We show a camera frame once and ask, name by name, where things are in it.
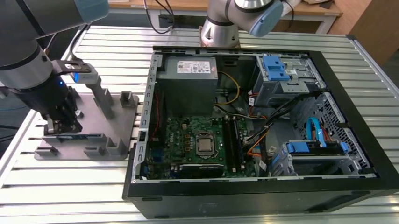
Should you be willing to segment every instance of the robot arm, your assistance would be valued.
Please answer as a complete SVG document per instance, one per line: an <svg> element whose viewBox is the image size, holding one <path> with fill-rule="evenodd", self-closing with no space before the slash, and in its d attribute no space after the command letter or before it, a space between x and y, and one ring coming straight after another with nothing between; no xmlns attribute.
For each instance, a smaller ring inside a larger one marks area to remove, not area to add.
<svg viewBox="0 0 399 224"><path fill-rule="evenodd" d="M213 0L201 39L207 47L238 45L238 27L263 37L275 27L283 13L278 0Z"/></svg>
<svg viewBox="0 0 399 224"><path fill-rule="evenodd" d="M91 23L109 14L107 0L0 1L0 81L48 121L46 135L80 132L74 89L60 75L91 72L50 61L36 39Z"/></svg>

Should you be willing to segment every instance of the cpu socket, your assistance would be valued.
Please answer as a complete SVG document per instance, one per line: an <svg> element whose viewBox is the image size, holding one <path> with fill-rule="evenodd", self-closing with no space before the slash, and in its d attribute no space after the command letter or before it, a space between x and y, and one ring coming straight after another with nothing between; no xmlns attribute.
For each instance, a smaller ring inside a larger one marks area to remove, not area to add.
<svg viewBox="0 0 399 224"><path fill-rule="evenodd" d="M199 133L195 137L197 155L209 159L215 155L215 136L213 133Z"/></svg>

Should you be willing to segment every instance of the metal slats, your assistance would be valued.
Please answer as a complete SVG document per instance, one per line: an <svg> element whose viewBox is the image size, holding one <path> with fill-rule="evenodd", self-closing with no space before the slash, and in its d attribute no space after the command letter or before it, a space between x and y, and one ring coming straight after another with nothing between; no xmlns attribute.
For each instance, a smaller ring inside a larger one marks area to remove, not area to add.
<svg viewBox="0 0 399 224"><path fill-rule="evenodd" d="M150 28L97 27L87 31L76 55L91 63L111 92L133 91L143 101L153 45L198 46L199 32L177 29L158 35ZM350 40L341 35L271 33L258 39L241 32L243 48L322 51L378 141L399 169L399 101ZM64 81L80 93L84 85ZM139 106L137 128L143 106ZM122 200L127 161L36 161L44 121L36 114L19 145L14 169L0 189L0 223L147 222ZM399 196L377 197L331 214L167 220L158 223L398 223Z"/></svg>

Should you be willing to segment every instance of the computer chassis frame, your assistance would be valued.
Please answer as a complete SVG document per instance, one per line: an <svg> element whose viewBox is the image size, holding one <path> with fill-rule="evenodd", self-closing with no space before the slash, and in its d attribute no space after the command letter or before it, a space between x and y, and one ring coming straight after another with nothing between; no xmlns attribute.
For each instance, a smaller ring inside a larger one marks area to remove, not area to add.
<svg viewBox="0 0 399 224"><path fill-rule="evenodd" d="M157 69L158 55L195 56L223 54L258 56L265 53L307 54L325 80L346 118L346 127L373 164L377 178L303 180L259 180L257 182L166 182L137 184L133 177L135 152L131 149L123 199L131 201L147 218L265 215L331 212L367 198L399 191L399 174L351 101L322 52L282 49L222 49L203 47L154 47L150 74ZM154 75L149 82L155 83ZM150 88L146 97L153 97ZM138 143L149 133L139 132Z"/></svg>

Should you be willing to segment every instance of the green motherboard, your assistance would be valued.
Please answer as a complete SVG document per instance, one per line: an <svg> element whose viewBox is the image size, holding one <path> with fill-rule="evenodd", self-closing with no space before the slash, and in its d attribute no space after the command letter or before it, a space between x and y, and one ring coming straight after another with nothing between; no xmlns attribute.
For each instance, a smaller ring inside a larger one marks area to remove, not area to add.
<svg viewBox="0 0 399 224"><path fill-rule="evenodd" d="M235 128L237 161L226 145L229 131L223 122L227 119ZM169 118L165 146L153 149L154 178L174 179L173 172L179 164L223 165L223 178L257 176L254 162L245 161L242 143L247 135L247 123L242 118ZM238 168L231 168L234 162L239 163Z"/></svg>

